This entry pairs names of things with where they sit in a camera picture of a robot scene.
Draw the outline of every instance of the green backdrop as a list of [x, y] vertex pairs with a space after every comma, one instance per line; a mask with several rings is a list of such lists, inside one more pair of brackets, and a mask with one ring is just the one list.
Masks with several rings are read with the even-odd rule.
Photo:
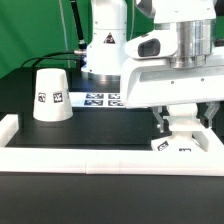
[[[87, 43], [92, 38], [92, 20], [90, 0], [77, 0], [83, 32]], [[128, 30], [130, 37], [132, 0], [128, 4]], [[68, 49], [77, 48], [76, 27], [70, 0], [62, 0]], [[152, 30], [149, 20], [135, 10], [133, 37]], [[217, 19], [218, 38], [224, 37], [224, 18]], [[48, 53], [66, 50], [59, 0], [20, 0], [0, 2], [0, 78], [18, 68], [25, 60]], [[45, 61], [40, 66], [67, 66], [66, 62]]]

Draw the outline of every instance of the metal bracket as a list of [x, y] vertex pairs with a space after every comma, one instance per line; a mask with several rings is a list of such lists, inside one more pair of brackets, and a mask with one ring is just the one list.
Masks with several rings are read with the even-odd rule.
[[163, 108], [162, 107], [152, 107], [152, 111], [153, 111], [153, 114], [154, 114], [156, 120], [159, 122], [157, 127], [160, 129], [160, 132], [163, 133], [164, 131], [168, 131], [169, 123], [166, 119], [163, 120], [163, 118], [160, 115], [160, 113], [162, 113], [162, 111], [163, 111]]
[[219, 110], [220, 103], [208, 102], [206, 103], [206, 105], [208, 106], [208, 109], [206, 110], [204, 117], [201, 118], [201, 122], [206, 128], [212, 128], [212, 119], [214, 118], [217, 111]]

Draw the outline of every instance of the black cable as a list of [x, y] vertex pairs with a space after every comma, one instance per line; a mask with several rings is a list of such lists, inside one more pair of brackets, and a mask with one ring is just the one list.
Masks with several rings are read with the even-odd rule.
[[217, 0], [215, 11], [217, 16], [224, 16], [224, 0]]
[[77, 35], [79, 38], [79, 49], [86, 49], [87, 45], [84, 41], [84, 36], [83, 36], [83, 31], [82, 31], [82, 25], [79, 17], [79, 10], [77, 6], [76, 0], [70, 0], [72, 10], [73, 10], [73, 15], [75, 19], [75, 24], [76, 24], [76, 29], [77, 29]]
[[224, 39], [217, 39], [215, 40], [215, 47], [223, 47], [224, 46]]
[[37, 64], [39, 64], [41, 61], [44, 60], [43, 59], [44, 57], [53, 57], [53, 56], [59, 56], [59, 55], [65, 55], [65, 54], [67, 54], [67, 55], [68, 54], [74, 55], [74, 51], [62, 51], [62, 52], [55, 52], [55, 53], [44, 55], [44, 56], [40, 57], [40, 59], [38, 59], [36, 62], [34, 62], [31, 67], [35, 68]]
[[36, 57], [36, 58], [30, 58], [26, 61], [23, 62], [23, 64], [20, 66], [21, 68], [24, 67], [25, 64], [27, 64], [28, 62], [30, 61], [33, 61], [33, 60], [61, 60], [61, 61], [74, 61], [75, 59], [80, 59], [80, 58], [52, 58], [52, 57]]

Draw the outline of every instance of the upside-down cup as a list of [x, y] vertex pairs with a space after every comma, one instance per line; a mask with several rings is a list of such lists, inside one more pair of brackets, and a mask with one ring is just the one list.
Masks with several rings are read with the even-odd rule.
[[69, 119], [72, 115], [65, 70], [38, 70], [33, 117], [40, 121], [54, 122]]

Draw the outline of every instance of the black tabletop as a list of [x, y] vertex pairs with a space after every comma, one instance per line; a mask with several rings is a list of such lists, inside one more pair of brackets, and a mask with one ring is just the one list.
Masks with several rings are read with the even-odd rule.
[[[68, 71], [70, 91], [117, 92]], [[160, 137], [150, 109], [73, 108], [64, 122], [32, 117], [35, 74], [16, 69], [0, 80], [0, 116], [17, 113], [20, 130], [10, 147], [150, 150]], [[215, 131], [223, 135], [223, 106]], [[0, 173], [4, 224], [222, 224], [224, 178], [157, 175]]]

